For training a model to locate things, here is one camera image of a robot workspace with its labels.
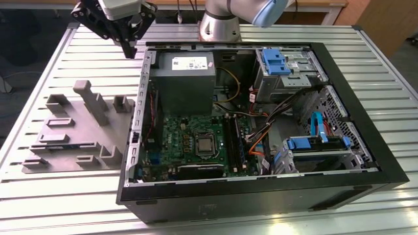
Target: power supply label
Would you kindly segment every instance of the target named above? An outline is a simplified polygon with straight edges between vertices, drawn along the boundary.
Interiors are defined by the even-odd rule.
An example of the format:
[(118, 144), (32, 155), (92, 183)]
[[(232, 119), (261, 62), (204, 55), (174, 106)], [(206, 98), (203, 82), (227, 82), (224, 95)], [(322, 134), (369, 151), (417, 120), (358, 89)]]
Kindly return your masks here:
[(206, 57), (175, 57), (172, 58), (172, 70), (207, 70)]

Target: wooden cabinet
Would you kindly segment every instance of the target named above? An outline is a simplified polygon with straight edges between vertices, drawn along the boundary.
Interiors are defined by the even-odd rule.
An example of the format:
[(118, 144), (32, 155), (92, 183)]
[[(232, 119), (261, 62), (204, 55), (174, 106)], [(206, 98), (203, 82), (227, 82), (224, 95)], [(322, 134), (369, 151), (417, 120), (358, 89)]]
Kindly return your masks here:
[(347, 0), (335, 25), (359, 25), (390, 57), (418, 27), (418, 0)]

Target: open computer tower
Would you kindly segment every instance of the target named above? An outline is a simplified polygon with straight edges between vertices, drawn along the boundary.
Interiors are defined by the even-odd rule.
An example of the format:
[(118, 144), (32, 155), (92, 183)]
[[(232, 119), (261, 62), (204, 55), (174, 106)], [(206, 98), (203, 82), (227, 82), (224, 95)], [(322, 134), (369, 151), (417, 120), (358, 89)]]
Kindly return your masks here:
[(118, 204), (146, 223), (335, 209), (407, 182), (321, 43), (147, 43)]

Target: sticker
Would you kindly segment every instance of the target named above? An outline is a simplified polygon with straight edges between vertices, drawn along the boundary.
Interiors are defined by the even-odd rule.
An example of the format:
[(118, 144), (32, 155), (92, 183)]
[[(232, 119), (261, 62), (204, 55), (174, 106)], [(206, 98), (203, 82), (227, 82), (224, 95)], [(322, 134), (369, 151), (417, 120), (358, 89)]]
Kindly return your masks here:
[(250, 102), (255, 103), (255, 94), (250, 94)]
[(270, 163), (267, 162), (267, 160), (265, 158), (262, 160), (262, 164), (263, 164), (266, 169), (270, 169)]
[(172, 58), (172, 70), (207, 70), (206, 57), (175, 57)]
[(295, 67), (295, 68), (299, 67), (299, 66), (298, 66), (298, 63), (287, 63), (287, 65), (289, 65), (290, 67)]

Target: motherboard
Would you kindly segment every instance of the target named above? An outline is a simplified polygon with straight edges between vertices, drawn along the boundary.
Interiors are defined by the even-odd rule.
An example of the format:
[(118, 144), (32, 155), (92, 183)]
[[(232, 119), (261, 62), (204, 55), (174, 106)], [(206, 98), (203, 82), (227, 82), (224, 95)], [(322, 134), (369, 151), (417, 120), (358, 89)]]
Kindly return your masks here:
[(256, 175), (256, 158), (243, 144), (250, 132), (246, 116), (164, 118), (162, 147), (147, 151), (138, 176), (144, 181), (168, 181), (194, 179), (204, 173), (210, 178)]

